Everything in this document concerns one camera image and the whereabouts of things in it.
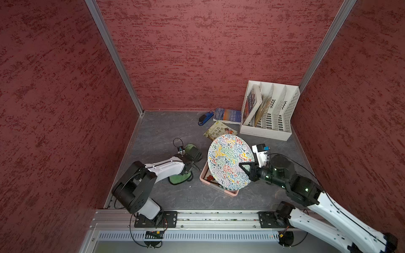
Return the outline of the green cleaning cloth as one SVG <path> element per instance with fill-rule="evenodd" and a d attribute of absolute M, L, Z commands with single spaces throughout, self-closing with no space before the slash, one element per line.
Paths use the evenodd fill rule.
<path fill-rule="evenodd" d="M 186 149 L 187 147 L 196 147 L 196 146 L 192 143 L 189 143 L 184 147 L 184 149 Z M 170 176 L 168 178 L 169 183 L 175 186 L 175 185 L 182 184 L 184 182 L 192 181 L 192 179 L 194 178 L 194 175 L 192 172 L 193 169 L 200 171 L 199 166 L 198 166 L 198 168 L 186 168 L 185 167 L 186 172 L 182 173 L 180 175 Z"/>

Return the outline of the multicolour speckled round plate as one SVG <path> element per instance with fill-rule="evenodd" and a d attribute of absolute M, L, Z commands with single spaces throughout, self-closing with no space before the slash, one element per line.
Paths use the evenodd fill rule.
<path fill-rule="evenodd" d="M 249 145 L 236 135 L 216 138 L 208 150 L 208 167 L 214 179 L 227 190 L 240 190 L 251 181 L 239 167 L 240 162 L 253 162 Z"/>

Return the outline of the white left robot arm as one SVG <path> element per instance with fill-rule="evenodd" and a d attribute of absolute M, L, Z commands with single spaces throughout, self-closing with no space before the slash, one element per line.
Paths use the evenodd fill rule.
<path fill-rule="evenodd" d="M 192 146 L 183 154 L 157 163 L 135 161 L 113 186 L 111 194 L 130 214 L 137 213 L 153 220 L 161 213 L 161 207 L 150 198 L 155 183 L 191 172 L 201 159 L 202 153 Z"/>

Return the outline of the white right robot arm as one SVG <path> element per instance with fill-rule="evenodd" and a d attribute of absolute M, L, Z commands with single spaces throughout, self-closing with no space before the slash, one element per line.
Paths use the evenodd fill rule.
<path fill-rule="evenodd" d="M 250 180 L 264 180 L 284 189 L 294 202 L 322 217 L 318 220 L 282 201 L 273 214 L 278 226 L 303 230 L 343 253 L 393 253 L 397 249 L 396 236 L 379 232 L 349 213 L 318 183 L 298 175 L 287 157 L 277 154 L 269 159 L 260 153 L 253 162 L 242 162 L 239 167 Z"/>

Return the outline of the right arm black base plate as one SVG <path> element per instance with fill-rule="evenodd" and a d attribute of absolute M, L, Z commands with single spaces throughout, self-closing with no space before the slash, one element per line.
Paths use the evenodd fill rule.
<path fill-rule="evenodd" d="M 259 211 L 257 214 L 262 229 L 286 229 L 290 225 L 289 216 L 280 211 Z"/>

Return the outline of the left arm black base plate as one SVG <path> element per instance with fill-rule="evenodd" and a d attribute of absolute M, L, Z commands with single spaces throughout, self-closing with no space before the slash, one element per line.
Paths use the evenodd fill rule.
<path fill-rule="evenodd" d="M 177 224 L 177 211 L 160 211 L 154 219 L 148 219 L 145 215 L 137 214 L 135 228 L 175 228 Z"/>

